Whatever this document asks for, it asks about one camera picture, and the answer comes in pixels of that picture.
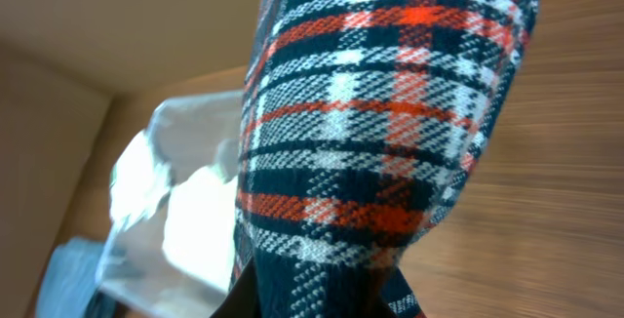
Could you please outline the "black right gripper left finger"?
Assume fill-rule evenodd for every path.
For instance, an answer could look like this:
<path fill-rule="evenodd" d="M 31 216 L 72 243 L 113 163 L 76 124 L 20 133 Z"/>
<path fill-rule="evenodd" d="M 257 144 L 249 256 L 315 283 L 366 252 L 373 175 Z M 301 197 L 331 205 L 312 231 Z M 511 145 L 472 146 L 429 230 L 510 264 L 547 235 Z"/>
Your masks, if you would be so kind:
<path fill-rule="evenodd" d="M 253 258 L 211 318 L 261 318 Z"/>

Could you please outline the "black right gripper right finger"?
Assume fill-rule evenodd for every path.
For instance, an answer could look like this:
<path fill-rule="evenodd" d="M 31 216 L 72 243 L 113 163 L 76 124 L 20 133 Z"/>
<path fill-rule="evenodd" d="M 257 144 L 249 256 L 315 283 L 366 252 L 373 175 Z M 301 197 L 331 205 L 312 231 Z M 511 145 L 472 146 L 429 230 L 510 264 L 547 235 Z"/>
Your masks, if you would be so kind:
<path fill-rule="evenodd" d="M 381 299 L 398 318 L 426 318 L 412 288 L 398 268 L 383 284 Z"/>

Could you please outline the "blue jeans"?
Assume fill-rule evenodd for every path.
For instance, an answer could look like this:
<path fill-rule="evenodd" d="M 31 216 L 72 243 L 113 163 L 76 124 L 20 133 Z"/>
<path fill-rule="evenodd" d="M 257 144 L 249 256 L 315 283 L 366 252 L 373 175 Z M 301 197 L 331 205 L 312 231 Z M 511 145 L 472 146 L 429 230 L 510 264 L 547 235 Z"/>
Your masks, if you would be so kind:
<path fill-rule="evenodd" d="M 103 244 L 72 238 L 53 251 L 36 300 L 36 318 L 84 318 L 98 291 Z"/>

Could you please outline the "plaid shirt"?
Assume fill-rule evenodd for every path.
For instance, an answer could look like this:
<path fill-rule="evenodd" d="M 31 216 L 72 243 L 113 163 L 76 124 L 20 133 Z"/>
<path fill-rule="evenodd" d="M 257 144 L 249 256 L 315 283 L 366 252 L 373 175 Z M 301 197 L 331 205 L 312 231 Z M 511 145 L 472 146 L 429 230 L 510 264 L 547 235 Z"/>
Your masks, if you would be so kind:
<path fill-rule="evenodd" d="M 395 316 L 381 288 L 453 209 L 540 0 L 261 0 L 234 278 L 263 317 Z"/>

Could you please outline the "cream cloth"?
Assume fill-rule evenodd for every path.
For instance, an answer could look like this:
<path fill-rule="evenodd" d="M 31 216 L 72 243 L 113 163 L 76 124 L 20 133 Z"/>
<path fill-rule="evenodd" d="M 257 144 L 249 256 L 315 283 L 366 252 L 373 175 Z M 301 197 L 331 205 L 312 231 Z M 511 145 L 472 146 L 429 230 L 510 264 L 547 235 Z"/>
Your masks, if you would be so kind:
<path fill-rule="evenodd" d="M 238 141 L 219 142 L 211 164 L 174 180 L 146 132 L 136 134 L 113 167 L 110 217 L 123 230 L 167 208 L 162 251 L 177 269 L 223 293 L 234 264 L 235 157 Z"/>

